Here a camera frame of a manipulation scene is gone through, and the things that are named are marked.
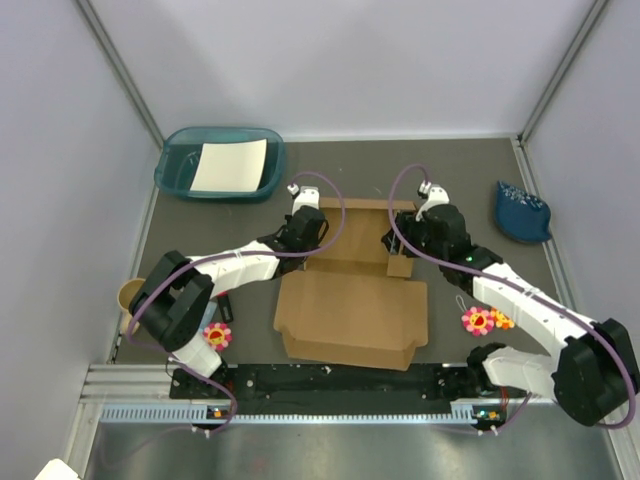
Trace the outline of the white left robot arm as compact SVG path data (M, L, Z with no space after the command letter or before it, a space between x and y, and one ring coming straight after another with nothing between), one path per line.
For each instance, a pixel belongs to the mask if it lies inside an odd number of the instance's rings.
M220 297L229 291L299 269L307 259L306 253L316 250L328 232L328 221L319 209L319 190L294 185L290 192L294 198L292 213L275 233L208 262L170 251L125 302L129 314L135 315L169 276L186 265L190 267L160 292L138 324L164 351L194 371L192 384L205 396L220 394L227 382L224 361L205 332L212 320L208 307L214 303L222 310Z

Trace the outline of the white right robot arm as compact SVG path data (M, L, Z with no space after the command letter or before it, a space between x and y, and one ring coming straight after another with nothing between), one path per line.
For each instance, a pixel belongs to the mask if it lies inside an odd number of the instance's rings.
M499 255L474 243L466 221L439 185L422 182L417 210L387 208L390 230L382 243L392 254L435 263L444 278L495 308L544 349L531 354L500 343L469 354L466 380L487 396L501 386L554 401L584 426L600 426L622 406L619 427L636 414L639 367L626 327L579 314L524 280Z

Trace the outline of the brown cardboard box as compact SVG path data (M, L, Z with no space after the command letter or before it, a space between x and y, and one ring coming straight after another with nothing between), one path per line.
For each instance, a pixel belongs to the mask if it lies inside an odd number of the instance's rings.
M410 201L323 198L324 252L283 277L274 329L289 358L405 371L428 342L428 292L413 261L381 241Z

